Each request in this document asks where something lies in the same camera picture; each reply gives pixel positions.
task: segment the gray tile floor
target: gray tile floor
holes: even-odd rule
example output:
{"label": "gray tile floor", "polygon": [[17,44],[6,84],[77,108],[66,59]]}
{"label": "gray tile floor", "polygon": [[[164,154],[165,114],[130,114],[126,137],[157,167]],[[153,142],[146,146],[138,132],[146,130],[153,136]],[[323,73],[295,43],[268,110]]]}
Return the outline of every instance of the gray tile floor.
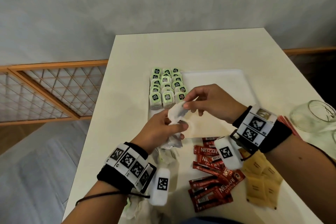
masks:
{"label": "gray tile floor", "polygon": [[48,123],[0,156],[0,223],[60,223],[88,121]]}

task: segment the glass cup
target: glass cup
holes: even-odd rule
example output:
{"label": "glass cup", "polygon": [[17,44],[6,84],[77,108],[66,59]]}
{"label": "glass cup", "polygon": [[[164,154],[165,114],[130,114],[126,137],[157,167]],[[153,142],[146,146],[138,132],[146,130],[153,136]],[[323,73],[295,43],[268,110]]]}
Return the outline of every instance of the glass cup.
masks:
{"label": "glass cup", "polygon": [[333,159],[336,159],[336,129],[312,134],[308,143],[324,150]]}
{"label": "glass cup", "polygon": [[311,100],[295,107],[289,118],[300,130],[315,133],[336,121],[336,111],[327,103]]}

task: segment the gray wall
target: gray wall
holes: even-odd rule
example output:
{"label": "gray wall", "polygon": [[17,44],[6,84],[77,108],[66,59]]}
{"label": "gray wall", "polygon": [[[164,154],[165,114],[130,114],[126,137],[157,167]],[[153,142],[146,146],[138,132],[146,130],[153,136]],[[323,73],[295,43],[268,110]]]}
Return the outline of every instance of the gray wall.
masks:
{"label": "gray wall", "polygon": [[0,0],[0,65],[105,59],[116,34],[167,31],[265,27],[281,48],[329,46],[335,22],[336,0]]}

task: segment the wire mesh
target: wire mesh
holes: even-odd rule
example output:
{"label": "wire mesh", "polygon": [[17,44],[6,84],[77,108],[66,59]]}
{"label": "wire mesh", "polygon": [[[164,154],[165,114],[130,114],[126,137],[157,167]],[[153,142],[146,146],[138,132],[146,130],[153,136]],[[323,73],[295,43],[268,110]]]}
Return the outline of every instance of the wire mesh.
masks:
{"label": "wire mesh", "polygon": [[7,72],[0,72],[0,122],[69,117]]}
{"label": "wire mesh", "polygon": [[106,66],[24,71],[79,116],[95,109]]}

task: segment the table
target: table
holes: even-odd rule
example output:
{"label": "table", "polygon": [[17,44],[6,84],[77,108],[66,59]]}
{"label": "table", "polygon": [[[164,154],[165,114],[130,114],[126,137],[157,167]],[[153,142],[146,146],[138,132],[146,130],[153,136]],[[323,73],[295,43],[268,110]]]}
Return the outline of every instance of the table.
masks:
{"label": "table", "polygon": [[[288,115],[297,104],[321,99],[264,28],[117,35],[64,218],[96,182],[106,156],[119,143],[133,139],[146,123],[151,69],[177,65],[184,71],[241,69],[261,105],[278,115]],[[185,142],[178,150],[180,157],[190,147],[192,142]],[[171,215],[173,223],[195,216],[187,193],[193,159],[182,160],[183,157],[175,177],[176,191],[162,209]],[[233,189],[232,195],[233,203],[205,214],[246,224],[321,223],[285,181],[277,210],[247,203],[243,182]]]}

